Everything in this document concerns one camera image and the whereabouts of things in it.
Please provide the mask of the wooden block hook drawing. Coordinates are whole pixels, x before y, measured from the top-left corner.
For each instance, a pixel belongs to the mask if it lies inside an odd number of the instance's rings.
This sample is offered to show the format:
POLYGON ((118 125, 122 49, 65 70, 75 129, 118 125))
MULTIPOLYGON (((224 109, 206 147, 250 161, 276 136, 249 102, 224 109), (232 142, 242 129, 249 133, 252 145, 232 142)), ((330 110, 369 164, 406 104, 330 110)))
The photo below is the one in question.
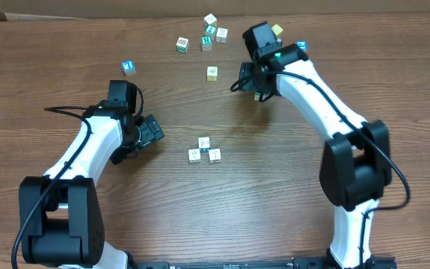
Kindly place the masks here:
POLYGON ((190 163, 201 162, 201 154, 199 149, 190 149, 188 151, 188 160, 190 163))

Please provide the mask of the wooden block red U side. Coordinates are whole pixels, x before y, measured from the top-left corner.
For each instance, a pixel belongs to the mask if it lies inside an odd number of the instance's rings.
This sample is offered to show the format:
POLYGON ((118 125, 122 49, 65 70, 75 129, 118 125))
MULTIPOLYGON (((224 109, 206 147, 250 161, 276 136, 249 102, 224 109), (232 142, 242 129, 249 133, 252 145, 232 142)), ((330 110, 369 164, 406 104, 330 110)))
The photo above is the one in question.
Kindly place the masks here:
POLYGON ((201 152, 208 152, 211 148, 210 146, 210 137, 199 137, 198 138, 198 147, 201 152))

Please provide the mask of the wooden block acorn drawing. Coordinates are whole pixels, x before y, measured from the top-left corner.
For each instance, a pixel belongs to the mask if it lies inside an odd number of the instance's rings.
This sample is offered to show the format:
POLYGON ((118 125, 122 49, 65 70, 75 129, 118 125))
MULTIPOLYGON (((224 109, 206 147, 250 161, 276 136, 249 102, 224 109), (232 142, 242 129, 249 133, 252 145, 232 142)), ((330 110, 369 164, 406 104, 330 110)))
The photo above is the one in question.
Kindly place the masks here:
POLYGON ((221 161, 221 150, 220 149, 210 149, 209 150, 209 162, 211 164, 219 163, 221 161))

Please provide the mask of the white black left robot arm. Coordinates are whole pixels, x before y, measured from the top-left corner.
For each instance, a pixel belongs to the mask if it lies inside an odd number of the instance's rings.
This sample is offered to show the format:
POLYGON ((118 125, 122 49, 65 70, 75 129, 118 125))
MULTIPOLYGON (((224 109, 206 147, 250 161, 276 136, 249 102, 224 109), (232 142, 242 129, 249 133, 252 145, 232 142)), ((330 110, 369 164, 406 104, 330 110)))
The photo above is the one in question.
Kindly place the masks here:
POLYGON ((56 164, 24 178, 13 268, 19 254, 48 268, 135 268, 130 253, 105 239, 96 184, 108 162, 134 158, 165 136, 153 115, 143 116, 143 106, 139 87, 110 81, 107 98, 83 108, 79 133, 56 164))

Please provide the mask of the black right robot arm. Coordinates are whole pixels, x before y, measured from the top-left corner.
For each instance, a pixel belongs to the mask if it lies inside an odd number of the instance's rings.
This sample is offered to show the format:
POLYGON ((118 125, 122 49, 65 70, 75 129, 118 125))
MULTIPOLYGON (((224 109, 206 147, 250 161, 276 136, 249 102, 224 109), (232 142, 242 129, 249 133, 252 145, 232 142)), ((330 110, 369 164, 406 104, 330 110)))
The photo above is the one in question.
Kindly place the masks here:
POLYGON ((369 249, 373 213, 392 179, 387 127, 346 106, 304 50, 283 46, 267 22, 250 27, 242 39, 251 59, 230 89, 251 91, 259 102, 288 99, 324 144, 319 181, 334 205, 334 236, 326 257, 296 258, 294 268, 395 268, 393 258, 369 249))

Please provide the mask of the wooden block yellow side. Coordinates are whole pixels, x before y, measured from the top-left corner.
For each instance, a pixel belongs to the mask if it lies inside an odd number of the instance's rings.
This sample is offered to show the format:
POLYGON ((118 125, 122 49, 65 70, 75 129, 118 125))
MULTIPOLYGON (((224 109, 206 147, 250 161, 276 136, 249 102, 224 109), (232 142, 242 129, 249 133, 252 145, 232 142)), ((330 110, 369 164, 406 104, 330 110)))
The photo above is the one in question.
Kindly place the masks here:
POLYGON ((207 67, 206 80, 207 81, 217 81, 218 80, 218 68, 217 67, 207 67))

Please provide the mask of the wooden block blue side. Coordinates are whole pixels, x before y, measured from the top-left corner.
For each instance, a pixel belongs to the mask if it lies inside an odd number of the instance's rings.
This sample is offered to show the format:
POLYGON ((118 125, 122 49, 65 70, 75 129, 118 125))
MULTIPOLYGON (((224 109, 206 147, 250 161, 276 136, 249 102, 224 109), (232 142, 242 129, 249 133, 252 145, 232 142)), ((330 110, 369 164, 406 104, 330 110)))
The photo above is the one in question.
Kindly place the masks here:
POLYGON ((226 28, 218 28, 215 35, 215 41, 219 43, 226 43, 227 35, 228 35, 228 30, 226 28))

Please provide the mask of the yellow top wooden block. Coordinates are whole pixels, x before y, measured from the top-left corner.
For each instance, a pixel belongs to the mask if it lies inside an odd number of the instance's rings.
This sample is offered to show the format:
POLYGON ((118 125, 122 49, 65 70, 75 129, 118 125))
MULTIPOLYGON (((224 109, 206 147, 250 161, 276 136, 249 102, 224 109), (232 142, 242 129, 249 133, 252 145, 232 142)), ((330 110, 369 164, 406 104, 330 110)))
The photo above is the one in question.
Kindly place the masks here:
POLYGON ((281 37, 283 33, 283 29, 278 24, 273 25, 271 30, 274 32, 276 37, 281 37))

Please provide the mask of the green R wooden block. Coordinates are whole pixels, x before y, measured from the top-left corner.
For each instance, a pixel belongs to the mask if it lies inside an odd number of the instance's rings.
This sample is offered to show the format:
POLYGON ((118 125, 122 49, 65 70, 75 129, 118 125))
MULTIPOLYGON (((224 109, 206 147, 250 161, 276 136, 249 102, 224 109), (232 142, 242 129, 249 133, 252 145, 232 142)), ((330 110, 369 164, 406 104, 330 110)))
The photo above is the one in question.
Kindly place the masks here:
POLYGON ((203 36, 200 41, 204 52, 212 51, 212 38, 210 36, 203 36))

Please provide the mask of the blue P wooden block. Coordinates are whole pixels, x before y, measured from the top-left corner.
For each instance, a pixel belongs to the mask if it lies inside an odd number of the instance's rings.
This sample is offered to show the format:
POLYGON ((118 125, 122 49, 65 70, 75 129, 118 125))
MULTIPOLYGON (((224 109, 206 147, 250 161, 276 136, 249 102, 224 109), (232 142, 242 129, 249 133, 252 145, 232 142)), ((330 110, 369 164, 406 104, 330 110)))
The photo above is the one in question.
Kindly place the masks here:
POLYGON ((297 41, 296 42, 299 49, 303 51, 307 51, 307 42, 306 41, 297 41))

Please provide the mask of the green L wooden block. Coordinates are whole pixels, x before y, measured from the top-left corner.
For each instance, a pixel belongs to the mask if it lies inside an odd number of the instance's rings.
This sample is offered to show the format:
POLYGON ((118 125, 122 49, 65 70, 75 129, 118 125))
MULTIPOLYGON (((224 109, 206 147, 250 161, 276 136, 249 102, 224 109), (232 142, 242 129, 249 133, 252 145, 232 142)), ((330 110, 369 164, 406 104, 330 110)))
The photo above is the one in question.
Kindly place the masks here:
POLYGON ((215 38, 217 32, 217 27, 214 25, 207 25, 204 35, 210 37, 212 40, 215 38))

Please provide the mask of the blue I wooden block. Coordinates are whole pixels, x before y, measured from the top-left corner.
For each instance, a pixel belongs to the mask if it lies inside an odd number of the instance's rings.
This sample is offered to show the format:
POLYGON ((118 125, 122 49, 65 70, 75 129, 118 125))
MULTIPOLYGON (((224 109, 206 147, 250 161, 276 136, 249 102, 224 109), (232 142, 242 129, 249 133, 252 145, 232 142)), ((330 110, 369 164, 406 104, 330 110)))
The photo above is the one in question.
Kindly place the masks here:
POLYGON ((137 73, 135 64, 132 60, 124 61, 121 63, 123 72, 126 76, 134 75, 137 73))

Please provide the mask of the plain wooden block top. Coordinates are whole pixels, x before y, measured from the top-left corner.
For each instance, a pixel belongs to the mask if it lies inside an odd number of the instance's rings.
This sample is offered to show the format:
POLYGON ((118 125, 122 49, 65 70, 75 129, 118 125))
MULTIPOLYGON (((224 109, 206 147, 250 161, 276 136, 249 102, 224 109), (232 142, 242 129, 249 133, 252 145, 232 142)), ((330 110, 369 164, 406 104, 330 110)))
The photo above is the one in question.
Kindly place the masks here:
POLYGON ((203 18, 203 23, 204 25, 216 26, 218 24, 218 19, 212 13, 209 13, 203 18))

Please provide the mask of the wooden block green B side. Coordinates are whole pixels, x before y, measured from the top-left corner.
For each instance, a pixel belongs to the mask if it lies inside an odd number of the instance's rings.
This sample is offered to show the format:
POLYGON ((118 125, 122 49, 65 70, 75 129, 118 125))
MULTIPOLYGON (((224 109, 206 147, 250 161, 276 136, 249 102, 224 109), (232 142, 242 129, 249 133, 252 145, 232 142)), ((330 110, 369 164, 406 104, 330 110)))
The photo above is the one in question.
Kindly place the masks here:
POLYGON ((176 42, 176 50, 181 53, 186 53, 189 47, 189 39, 184 37, 179 37, 176 42))

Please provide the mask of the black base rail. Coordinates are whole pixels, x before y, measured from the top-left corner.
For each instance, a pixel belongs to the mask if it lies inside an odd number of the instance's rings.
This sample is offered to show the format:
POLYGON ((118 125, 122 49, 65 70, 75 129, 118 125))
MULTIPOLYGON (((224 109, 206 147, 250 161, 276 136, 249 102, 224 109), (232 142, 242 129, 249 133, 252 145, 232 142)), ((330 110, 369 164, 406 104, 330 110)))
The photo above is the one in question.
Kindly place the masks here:
MULTIPOLYGON (((198 262, 198 263, 168 263, 168 262, 134 262, 129 259, 125 268, 129 269, 334 269, 341 268, 329 258, 294 258, 285 261, 255 261, 255 262, 198 262)), ((395 259, 376 258, 368 259, 367 265, 355 268, 397 268, 395 259)))

